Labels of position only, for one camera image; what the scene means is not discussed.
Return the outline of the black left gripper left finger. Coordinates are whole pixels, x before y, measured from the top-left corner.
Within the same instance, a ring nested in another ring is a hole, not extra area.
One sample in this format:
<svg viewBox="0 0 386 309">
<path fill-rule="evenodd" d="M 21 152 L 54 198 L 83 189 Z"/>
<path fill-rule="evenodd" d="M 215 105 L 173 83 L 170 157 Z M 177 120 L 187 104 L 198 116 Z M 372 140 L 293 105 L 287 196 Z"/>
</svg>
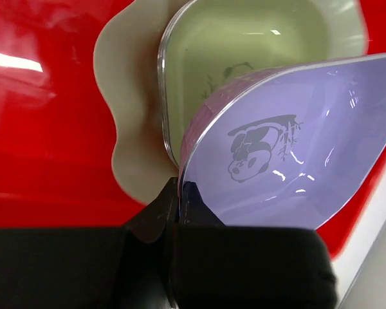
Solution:
<svg viewBox="0 0 386 309">
<path fill-rule="evenodd" d="M 119 227 L 0 229 L 0 308 L 170 308 L 163 239 L 177 179 Z"/>
</svg>

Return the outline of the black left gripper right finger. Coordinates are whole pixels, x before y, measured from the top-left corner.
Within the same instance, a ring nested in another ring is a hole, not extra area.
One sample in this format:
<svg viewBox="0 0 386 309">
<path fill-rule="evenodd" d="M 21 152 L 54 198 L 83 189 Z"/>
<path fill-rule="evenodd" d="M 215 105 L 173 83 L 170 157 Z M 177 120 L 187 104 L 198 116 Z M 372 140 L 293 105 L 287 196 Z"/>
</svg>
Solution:
<svg viewBox="0 0 386 309">
<path fill-rule="evenodd" d="M 336 277 L 309 229 L 227 227 L 197 185 L 181 195 L 170 280 L 180 308 L 334 308 Z"/>
</svg>

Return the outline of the purple square panda plate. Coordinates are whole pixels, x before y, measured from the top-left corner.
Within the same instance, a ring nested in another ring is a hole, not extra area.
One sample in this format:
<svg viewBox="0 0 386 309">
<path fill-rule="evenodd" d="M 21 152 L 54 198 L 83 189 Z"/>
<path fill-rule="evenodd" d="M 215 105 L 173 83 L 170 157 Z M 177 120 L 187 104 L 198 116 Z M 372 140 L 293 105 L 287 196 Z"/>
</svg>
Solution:
<svg viewBox="0 0 386 309">
<path fill-rule="evenodd" d="M 180 218 L 317 229 L 386 148 L 386 53 L 254 71 L 199 107 L 179 161 Z"/>
</svg>

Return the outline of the large green scalloped bowl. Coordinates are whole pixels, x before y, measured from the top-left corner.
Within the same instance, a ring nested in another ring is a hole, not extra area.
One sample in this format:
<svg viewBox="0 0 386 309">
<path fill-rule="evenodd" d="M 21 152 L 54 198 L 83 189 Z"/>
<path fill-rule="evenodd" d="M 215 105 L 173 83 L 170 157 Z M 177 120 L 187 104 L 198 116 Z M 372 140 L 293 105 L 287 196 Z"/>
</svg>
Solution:
<svg viewBox="0 0 386 309">
<path fill-rule="evenodd" d="M 116 127 L 113 175 L 142 203 L 177 173 L 163 139 L 158 50 L 169 21 L 188 2 L 134 1 L 103 27 L 95 44 L 96 83 Z"/>
</svg>

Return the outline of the green square panda plate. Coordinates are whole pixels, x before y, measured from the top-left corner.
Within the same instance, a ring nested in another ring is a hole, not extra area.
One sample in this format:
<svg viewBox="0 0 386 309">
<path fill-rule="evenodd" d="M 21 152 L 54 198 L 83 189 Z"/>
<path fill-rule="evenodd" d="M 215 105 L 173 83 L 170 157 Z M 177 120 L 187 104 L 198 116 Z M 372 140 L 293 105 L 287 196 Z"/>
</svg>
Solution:
<svg viewBox="0 0 386 309">
<path fill-rule="evenodd" d="M 368 30 L 358 1 L 189 1 L 158 50 L 165 149 L 173 163 L 199 106 L 253 70 L 363 55 Z"/>
</svg>

